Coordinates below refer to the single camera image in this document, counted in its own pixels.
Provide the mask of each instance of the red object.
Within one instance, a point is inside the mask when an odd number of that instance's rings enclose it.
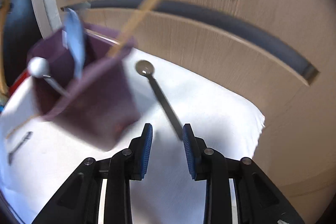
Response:
[[[20,76],[16,79],[16,81],[14,82],[14,84],[9,88],[9,90],[8,90],[9,97],[11,97],[13,95],[13,93],[15,92],[15,90],[28,77],[29,77],[29,74],[28,74],[27,70],[24,70],[23,73],[21,73]]]

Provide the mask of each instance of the blue object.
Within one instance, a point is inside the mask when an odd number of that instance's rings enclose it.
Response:
[[[65,15],[64,30],[67,33],[67,46],[75,62],[73,76],[82,78],[83,66],[85,62],[84,28],[77,13],[70,9],[64,9]]]
[[[153,127],[150,124],[148,127],[148,131],[146,134],[146,140],[143,145],[142,155],[141,155],[141,171],[140,175],[143,179],[145,174],[147,173],[148,161],[149,161],[149,154],[151,152],[152,147],[152,140],[153,140]]]
[[[196,178],[195,157],[190,145],[190,140],[188,138],[186,125],[183,126],[182,137],[183,137],[185,155],[188,163],[189,174],[191,175],[192,179],[195,179]]]

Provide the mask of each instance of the white tablecloth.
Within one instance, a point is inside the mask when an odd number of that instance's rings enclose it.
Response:
[[[32,82],[27,79],[0,116],[0,187],[26,224],[83,159],[112,157],[141,135],[146,122],[153,126],[153,142],[145,178],[130,183],[133,222],[203,223],[206,182],[191,179],[183,143],[156,102],[147,79],[135,71],[135,63],[142,59],[154,65],[154,77],[181,123],[190,123],[195,136],[226,157],[239,160],[253,156],[264,123],[256,106],[195,73],[136,49],[125,59],[124,67],[142,117],[114,149],[102,152],[41,118],[31,120],[6,141],[8,132],[37,113]],[[33,132],[31,139],[9,166],[8,151],[27,131]]]

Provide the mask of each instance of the purple container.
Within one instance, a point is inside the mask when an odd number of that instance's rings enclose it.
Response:
[[[115,38],[118,31],[93,24],[86,29]],[[87,36],[83,76],[73,78],[74,61],[63,47],[62,29],[37,42],[28,53],[28,62],[39,56],[48,60],[50,74],[69,93],[61,96],[45,80],[33,78],[37,106],[42,118],[105,151],[119,141],[122,131],[140,117],[122,66],[135,45],[131,38],[116,57],[105,57],[113,43]]]

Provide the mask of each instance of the white ball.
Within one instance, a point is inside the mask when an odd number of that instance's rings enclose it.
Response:
[[[49,63],[42,57],[33,57],[28,63],[28,73],[36,78],[43,78],[49,75]]]

